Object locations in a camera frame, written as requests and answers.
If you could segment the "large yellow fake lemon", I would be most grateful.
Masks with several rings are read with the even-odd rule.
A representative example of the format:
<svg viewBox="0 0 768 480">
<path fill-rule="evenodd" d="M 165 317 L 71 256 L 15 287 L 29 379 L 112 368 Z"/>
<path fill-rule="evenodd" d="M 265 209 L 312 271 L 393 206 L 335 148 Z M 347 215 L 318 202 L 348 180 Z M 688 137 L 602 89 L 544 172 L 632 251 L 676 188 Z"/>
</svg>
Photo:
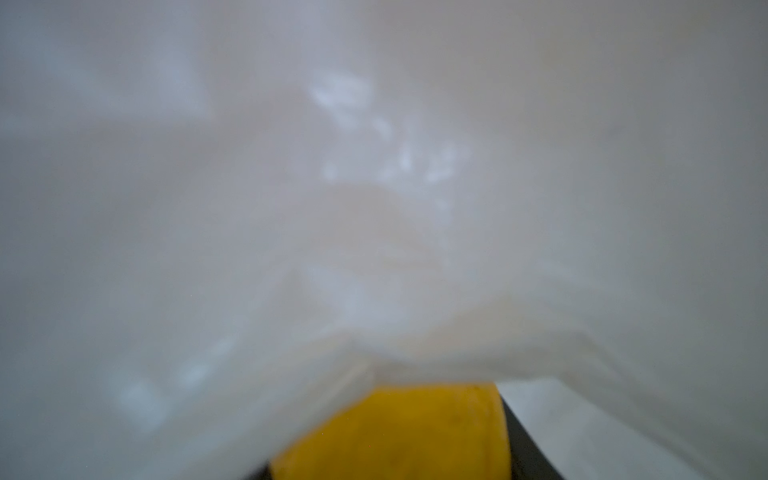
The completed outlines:
<svg viewBox="0 0 768 480">
<path fill-rule="evenodd" d="M 274 479 L 510 479 L 493 384 L 379 388 L 273 458 Z"/>
</svg>

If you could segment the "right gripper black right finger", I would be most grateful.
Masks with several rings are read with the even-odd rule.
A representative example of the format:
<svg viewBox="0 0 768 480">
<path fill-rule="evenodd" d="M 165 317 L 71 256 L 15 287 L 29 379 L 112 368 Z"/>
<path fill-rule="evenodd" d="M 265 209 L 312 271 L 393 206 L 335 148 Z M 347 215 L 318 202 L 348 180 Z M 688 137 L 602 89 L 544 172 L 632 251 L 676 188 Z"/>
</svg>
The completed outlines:
<svg viewBox="0 0 768 480">
<path fill-rule="evenodd" d="M 511 456 L 511 479 L 564 480 L 564 477 L 550 463 L 504 398 L 501 398 L 501 404 L 505 415 Z"/>
</svg>

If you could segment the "white plastic bag lemon print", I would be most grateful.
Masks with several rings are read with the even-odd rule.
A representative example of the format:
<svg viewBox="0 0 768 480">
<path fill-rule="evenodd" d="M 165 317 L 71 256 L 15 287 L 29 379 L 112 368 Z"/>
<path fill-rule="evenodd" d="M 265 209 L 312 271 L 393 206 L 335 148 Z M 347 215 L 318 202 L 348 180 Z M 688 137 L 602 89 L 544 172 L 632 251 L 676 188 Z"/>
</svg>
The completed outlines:
<svg viewBox="0 0 768 480">
<path fill-rule="evenodd" d="M 2 3 L 3 478 L 440 381 L 566 477 L 766 477 L 765 2 Z"/>
</svg>

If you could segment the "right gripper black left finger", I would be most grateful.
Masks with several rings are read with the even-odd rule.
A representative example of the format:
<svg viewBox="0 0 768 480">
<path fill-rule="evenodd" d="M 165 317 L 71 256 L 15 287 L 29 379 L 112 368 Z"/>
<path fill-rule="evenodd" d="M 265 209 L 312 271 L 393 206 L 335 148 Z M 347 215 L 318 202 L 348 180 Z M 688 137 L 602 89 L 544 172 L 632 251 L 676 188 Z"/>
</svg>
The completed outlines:
<svg viewBox="0 0 768 480">
<path fill-rule="evenodd" d="M 273 480 L 270 465 L 264 464 L 262 467 L 248 475 L 245 480 Z"/>
</svg>

